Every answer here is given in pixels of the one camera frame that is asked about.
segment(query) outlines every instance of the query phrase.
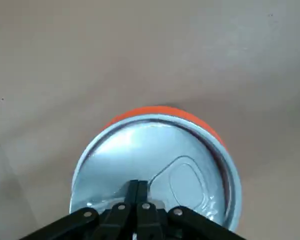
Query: can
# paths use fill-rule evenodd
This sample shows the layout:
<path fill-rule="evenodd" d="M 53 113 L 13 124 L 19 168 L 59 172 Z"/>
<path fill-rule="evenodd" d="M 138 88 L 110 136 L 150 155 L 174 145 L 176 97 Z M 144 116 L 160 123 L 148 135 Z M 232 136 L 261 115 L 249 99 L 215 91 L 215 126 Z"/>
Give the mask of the can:
<path fill-rule="evenodd" d="M 115 117 L 90 142 L 72 179 L 70 213 L 101 212 L 123 200 L 130 180 L 149 182 L 151 201 L 167 211 L 186 206 L 234 231 L 242 190 L 218 134 L 170 106 L 145 106 Z"/>

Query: gray surface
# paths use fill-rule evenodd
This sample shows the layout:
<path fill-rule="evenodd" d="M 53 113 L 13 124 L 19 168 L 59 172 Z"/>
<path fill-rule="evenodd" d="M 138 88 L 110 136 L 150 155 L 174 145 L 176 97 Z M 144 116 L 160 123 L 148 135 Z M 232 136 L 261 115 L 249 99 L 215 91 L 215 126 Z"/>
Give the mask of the gray surface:
<path fill-rule="evenodd" d="M 187 120 L 147 114 L 102 131 L 78 161 L 70 212 L 88 206 L 102 213 L 123 201 L 134 179 L 148 181 L 149 198 L 167 211 L 182 205 L 232 231 L 238 225 L 242 196 L 233 161 L 209 132 Z"/>
<path fill-rule="evenodd" d="M 88 143 L 159 104 L 226 143 L 239 234 L 300 240 L 300 0 L 0 0 L 0 240 L 67 214 Z"/>

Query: can lid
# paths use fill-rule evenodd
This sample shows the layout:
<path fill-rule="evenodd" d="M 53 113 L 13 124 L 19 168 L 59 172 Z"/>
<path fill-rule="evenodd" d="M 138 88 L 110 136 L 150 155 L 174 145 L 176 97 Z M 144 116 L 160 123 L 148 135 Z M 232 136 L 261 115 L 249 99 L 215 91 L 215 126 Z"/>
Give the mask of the can lid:
<path fill-rule="evenodd" d="M 114 123 L 82 154 L 70 211 L 87 206 L 103 211 L 123 199 L 128 181 L 138 179 L 149 182 L 149 197 L 166 210 L 186 206 L 225 225 L 234 188 L 225 184 L 226 167 L 207 143 L 227 152 L 207 131 L 179 117 L 146 114 Z"/>

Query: silver lid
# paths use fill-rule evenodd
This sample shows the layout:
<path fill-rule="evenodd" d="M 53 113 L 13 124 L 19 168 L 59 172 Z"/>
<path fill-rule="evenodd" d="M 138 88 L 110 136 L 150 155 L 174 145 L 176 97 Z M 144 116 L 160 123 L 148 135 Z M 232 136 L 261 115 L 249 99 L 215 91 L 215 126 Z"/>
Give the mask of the silver lid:
<path fill-rule="evenodd" d="M 102 212 L 123 200 L 133 179 L 149 181 L 149 197 L 158 207 L 168 211 L 183 205 L 236 228 L 241 211 L 237 170 L 226 149 L 194 123 L 147 114 L 106 128 L 78 162 L 70 212 L 87 206 Z"/>

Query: can top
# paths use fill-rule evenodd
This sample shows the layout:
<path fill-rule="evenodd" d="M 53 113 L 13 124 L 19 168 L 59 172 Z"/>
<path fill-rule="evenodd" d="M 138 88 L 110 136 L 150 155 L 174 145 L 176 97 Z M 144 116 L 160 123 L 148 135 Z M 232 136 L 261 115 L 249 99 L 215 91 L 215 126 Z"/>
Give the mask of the can top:
<path fill-rule="evenodd" d="M 149 197 L 167 211 L 182 205 L 226 228 L 236 227 L 230 219 L 241 205 L 238 173 L 223 145 L 192 122 L 146 114 L 106 128 L 78 162 L 70 211 L 87 206 L 103 211 L 122 200 L 133 179 L 148 181 Z"/>

